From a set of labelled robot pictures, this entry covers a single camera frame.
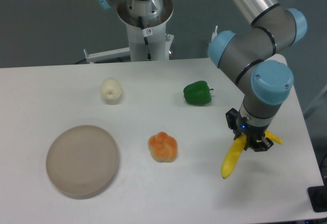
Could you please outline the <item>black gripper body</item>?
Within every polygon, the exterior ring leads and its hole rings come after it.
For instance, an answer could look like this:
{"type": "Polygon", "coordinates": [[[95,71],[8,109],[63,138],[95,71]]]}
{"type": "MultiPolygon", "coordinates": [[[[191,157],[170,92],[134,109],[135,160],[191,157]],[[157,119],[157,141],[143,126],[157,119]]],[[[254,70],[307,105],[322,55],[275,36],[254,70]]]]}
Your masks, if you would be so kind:
{"type": "Polygon", "coordinates": [[[242,131],[246,135],[247,145],[245,149],[252,149],[253,142],[260,140],[262,137],[266,137],[265,131],[268,126],[256,127],[250,125],[245,117],[242,118],[238,116],[237,126],[238,128],[236,130],[242,131]]]}

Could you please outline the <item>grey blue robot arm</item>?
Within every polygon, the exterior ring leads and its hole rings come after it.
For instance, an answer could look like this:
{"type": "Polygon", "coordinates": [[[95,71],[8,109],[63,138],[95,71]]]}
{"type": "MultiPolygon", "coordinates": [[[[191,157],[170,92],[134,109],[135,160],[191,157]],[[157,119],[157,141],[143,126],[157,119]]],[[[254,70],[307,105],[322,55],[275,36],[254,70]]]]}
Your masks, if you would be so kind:
{"type": "MultiPolygon", "coordinates": [[[[173,13],[172,0],[98,0],[104,8],[116,6],[126,25],[132,61],[167,60],[166,23],[173,13]]],[[[305,16],[284,9],[277,0],[233,0],[252,29],[245,36],[223,31],[208,46],[208,56],[244,94],[239,109],[226,113],[235,138],[245,137],[242,149],[267,151],[275,142],[268,133],[281,104],[293,85],[287,65],[273,55],[303,38],[305,16]]]]}

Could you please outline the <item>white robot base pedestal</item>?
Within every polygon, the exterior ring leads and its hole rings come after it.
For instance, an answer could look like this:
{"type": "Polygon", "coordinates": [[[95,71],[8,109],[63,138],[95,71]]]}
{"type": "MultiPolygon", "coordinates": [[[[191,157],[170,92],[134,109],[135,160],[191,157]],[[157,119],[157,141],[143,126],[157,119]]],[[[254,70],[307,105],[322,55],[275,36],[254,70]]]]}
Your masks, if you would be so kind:
{"type": "Polygon", "coordinates": [[[88,54],[87,63],[168,60],[174,36],[166,33],[173,14],[172,0],[126,0],[117,5],[120,20],[126,26],[127,48],[88,54]]]}

